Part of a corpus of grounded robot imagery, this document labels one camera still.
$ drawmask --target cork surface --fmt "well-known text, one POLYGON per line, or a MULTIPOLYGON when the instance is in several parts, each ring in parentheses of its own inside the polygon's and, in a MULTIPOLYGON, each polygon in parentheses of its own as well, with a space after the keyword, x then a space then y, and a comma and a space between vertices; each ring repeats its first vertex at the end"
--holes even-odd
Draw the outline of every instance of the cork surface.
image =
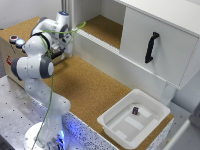
POLYGON ((35 17, 17 25, 6 28, 4 30, 1 30, 0 37, 9 42, 10 36, 17 35, 20 39, 23 39, 27 42, 31 36, 33 28, 35 27, 39 19, 40 17, 35 17))
POLYGON ((120 49, 123 26, 103 16, 97 16, 87 21, 83 28, 89 34, 105 41, 106 43, 120 49))
MULTIPOLYGON (((51 86, 51 79, 44 81, 51 86)), ((97 118, 130 91, 75 55, 55 67, 54 92, 70 100, 70 111, 120 150, 123 148, 105 134, 97 118)), ((145 150, 172 119, 168 115, 136 150, 145 150)))

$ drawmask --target robotic arm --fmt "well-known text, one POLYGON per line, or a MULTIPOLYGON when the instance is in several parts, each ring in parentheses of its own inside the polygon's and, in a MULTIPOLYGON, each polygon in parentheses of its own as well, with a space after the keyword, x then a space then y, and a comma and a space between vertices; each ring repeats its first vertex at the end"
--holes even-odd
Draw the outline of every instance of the robotic arm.
MULTIPOLYGON (((46 55, 47 48, 56 47, 54 50, 70 53, 71 55, 72 43, 69 43, 71 40, 70 34, 52 33, 52 31, 67 32, 68 24, 69 15, 65 12, 59 12, 56 21, 45 18, 40 19, 32 31, 31 38, 23 46, 23 50, 28 57, 17 58, 11 63, 13 74, 19 80, 25 82, 25 91, 31 99, 46 107, 48 107, 50 103, 51 89, 41 79, 51 77, 54 71, 54 65, 51 59, 46 55)), ((35 150, 55 149, 55 147, 50 147, 48 143, 55 143, 57 135, 61 134, 63 130, 62 115, 68 113, 70 107, 70 102, 66 98, 54 92, 52 93, 49 113, 39 134, 38 141, 34 148, 35 150)), ((28 138, 28 140, 32 146, 35 139, 28 138)), ((32 147, 30 145, 25 145, 25 150, 31 149, 32 147)), ((66 149, 64 142, 58 149, 66 149)))

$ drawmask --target cabinet handle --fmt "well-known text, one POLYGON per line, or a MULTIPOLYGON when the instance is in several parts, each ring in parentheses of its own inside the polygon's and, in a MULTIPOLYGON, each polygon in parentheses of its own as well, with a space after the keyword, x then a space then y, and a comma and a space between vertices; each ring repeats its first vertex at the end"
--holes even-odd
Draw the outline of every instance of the cabinet handle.
POLYGON ((153 32, 153 36, 151 37, 149 41, 149 45, 147 48, 147 53, 145 56, 145 63, 148 64, 150 61, 153 60, 153 57, 151 56, 152 50, 153 50, 153 45, 154 45, 154 40, 158 38, 160 35, 156 32, 153 32))

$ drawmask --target brown countertop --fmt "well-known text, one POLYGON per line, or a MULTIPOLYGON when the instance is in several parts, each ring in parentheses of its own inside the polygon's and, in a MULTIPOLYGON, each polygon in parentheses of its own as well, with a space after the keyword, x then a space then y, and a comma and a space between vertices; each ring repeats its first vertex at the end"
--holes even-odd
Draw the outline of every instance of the brown countertop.
MULTIPOLYGON (((9 37, 15 34, 27 41, 38 19, 39 17, 36 17, 4 29, 0 31, 0 36, 9 41, 9 37)), ((51 85, 51 79, 44 82, 51 85)), ((131 89, 81 58, 73 56, 55 66, 54 91, 70 100, 71 112, 119 149, 123 149, 104 133, 102 126, 97 123, 97 118, 131 89)), ((172 119, 173 115, 168 115, 137 150, 146 149, 172 119)))

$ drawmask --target yellow-green wire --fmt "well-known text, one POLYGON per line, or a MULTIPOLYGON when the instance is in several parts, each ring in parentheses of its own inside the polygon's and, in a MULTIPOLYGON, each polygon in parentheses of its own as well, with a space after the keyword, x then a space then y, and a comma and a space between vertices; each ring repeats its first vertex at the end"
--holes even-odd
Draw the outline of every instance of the yellow-green wire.
MULTIPOLYGON (((86 25, 86 22, 83 22, 83 24, 80 25, 80 26, 78 26, 78 28, 77 28, 76 30, 74 30, 74 31, 69 31, 69 32, 43 31, 43 33, 44 33, 44 32, 61 33, 61 34, 65 34, 65 33, 74 33, 74 35, 72 35, 72 38, 70 39, 70 41, 67 42, 67 45, 68 45, 68 44, 72 41, 72 39, 74 38, 74 36, 75 36, 75 34, 77 33, 77 31, 80 30, 80 29, 82 29, 85 25, 86 25)), ((46 49, 47 49, 47 53, 48 53, 49 58, 51 58, 50 50, 48 50, 47 45, 46 45, 44 39, 42 38, 42 36, 40 36, 40 38, 41 38, 41 40, 42 40, 44 46, 45 46, 46 49)), ((35 146, 35 143, 36 143, 37 140, 38 140, 38 136, 39 136, 39 134, 40 134, 40 131, 41 131, 41 129, 42 129, 42 126, 44 125, 44 122, 45 122, 45 120, 46 120, 47 114, 49 113, 49 110, 50 110, 50 107, 51 107, 52 94, 53 94, 53 83, 54 83, 54 80, 53 80, 53 79, 54 79, 54 74, 52 75, 52 80, 51 80, 51 94, 50 94, 49 106, 48 106, 47 112, 46 112, 45 117, 44 117, 44 119, 43 119, 43 121, 42 121, 42 125, 41 125, 41 127, 40 127, 40 129, 39 129, 39 131, 38 131, 38 133, 37 133, 35 142, 34 142, 33 147, 32 147, 31 150, 33 150, 33 148, 34 148, 34 146, 35 146)))

